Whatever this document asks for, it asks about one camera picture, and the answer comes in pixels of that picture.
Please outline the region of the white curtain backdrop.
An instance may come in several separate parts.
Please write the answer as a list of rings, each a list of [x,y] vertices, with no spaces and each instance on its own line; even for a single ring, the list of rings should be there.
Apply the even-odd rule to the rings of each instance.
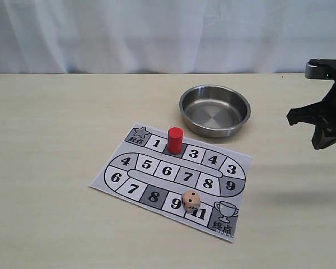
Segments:
[[[336,1],[0,1],[0,73],[301,72]]]

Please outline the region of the wooden die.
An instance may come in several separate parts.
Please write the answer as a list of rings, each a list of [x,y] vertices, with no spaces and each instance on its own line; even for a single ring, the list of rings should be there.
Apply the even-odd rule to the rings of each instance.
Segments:
[[[181,196],[181,201],[186,212],[193,212],[200,208],[200,196],[195,190],[186,191]]]

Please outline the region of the red cylinder game piece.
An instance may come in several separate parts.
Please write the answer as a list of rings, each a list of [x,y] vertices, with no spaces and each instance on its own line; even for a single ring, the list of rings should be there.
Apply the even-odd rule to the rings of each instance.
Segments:
[[[171,154],[181,153],[183,146],[183,135],[184,132],[179,127],[172,127],[168,131],[168,143],[167,148]]]

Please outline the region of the round steel bowl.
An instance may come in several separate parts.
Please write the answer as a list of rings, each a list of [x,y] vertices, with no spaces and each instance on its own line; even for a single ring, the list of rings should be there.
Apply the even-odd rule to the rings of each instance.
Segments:
[[[179,109],[184,124],[198,136],[228,138],[249,120],[251,107],[239,92],[220,85],[198,85],[182,94]]]

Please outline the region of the paper number game board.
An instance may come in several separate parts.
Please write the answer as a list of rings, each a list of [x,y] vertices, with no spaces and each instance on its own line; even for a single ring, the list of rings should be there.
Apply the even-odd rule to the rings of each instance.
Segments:
[[[192,138],[167,149],[167,132],[135,123],[91,187],[200,231],[233,242],[252,158]],[[200,208],[181,196],[195,190]]]

